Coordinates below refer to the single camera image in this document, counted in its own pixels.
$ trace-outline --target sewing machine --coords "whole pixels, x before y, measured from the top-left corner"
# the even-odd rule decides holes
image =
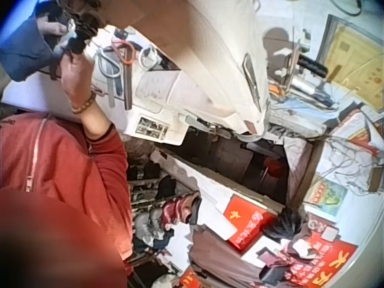
[[[96,65],[92,82],[102,91],[97,102],[120,133],[174,145],[182,143],[189,127],[245,134],[248,140],[264,135],[269,112],[266,53],[251,1],[58,0],[58,4],[77,19],[81,40],[86,41],[88,31],[82,32],[89,23],[97,24],[91,27],[97,35],[85,49],[91,56],[110,45],[113,31],[111,26],[105,28],[107,24],[132,26],[139,33],[127,40],[153,43],[180,68],[145,71],[135,61],[133,105],[127,111],[116,95],[111,107],[105,95],[107,81]],[[91,20],[84,24],[82,18]],[[73,119],[59,86],[48,75],[36,73],[25,82],[11,82],[3,102]],[[10,96],[15,93],[28,97]]]

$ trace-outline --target red sweater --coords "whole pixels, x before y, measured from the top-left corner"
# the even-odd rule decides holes
[[[59,199],[100,225],[123,260],[132,254],[127,155],[113,126],[93,142],[74,123],[39,114],[12,116],[0,122],[0,161],[0,189]]]

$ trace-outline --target woman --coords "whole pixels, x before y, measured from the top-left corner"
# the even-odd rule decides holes
[[[61,83],[81,125],[26,113],[0,122],[0,190],[41,193],[82,211],[132,253],[132,214],[123,144],[91,93],[93,64],[65,54]]]

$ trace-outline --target beaded bracelet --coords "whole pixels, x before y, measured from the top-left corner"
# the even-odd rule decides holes
[[[91,96],[88,98],[88,100],[85,101],[83,105],[81,105],[81,107],[79,108],[72,107],[72,113],[74,113],[75,115],[83,113],[86,109],[88,109],[92,105],[95,99],[96,99],[96,93],[94,91],[91,91]]]

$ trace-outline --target zipper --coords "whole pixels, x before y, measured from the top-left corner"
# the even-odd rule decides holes
[[[34,177],[35,177],[35,172],[36,172],[36,165],[37,165],[37,158],[38,158],[38,149],[39,149],[39,142],[40,142],[40,137],[41,133],[43,132],[43,127],[45,123],[47,122],[48,118],[45,117],[42,122],[40,123],[40,126],[37,131],[37,136],[35,139],[35,144],[34,144],[34,153],[33,153],[33,158],[32,158],[32,167],[30,169],[31,173],[26,177],[26,192],[32,192],[32,187],[34,183]]]

